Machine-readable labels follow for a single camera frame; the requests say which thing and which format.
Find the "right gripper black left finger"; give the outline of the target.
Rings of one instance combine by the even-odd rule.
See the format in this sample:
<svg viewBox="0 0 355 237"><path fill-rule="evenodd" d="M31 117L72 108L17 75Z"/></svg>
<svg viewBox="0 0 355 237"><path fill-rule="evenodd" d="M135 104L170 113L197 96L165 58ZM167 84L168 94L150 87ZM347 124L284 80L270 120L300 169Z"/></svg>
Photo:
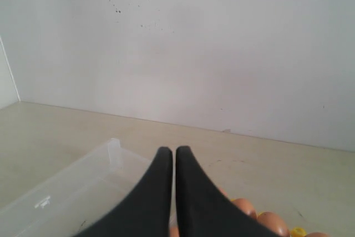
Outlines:
<svg viewBox="0 0 355 237"><path fill-rule="evenodd" d="M160 147L137 185L77 236L169 236L173 154Z"/></svg>

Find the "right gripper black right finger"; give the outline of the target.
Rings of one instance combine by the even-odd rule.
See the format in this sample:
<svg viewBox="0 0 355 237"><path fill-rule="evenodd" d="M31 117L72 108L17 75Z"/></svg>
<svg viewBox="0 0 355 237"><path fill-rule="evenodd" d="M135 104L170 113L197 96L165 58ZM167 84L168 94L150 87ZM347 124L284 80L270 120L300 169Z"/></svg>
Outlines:
<svg viewBox="0 0 355 237"><path fill-rule="evenodd" d="M175 199L180 236L276 236L219 191L189 146L176 150Z"/></svg>

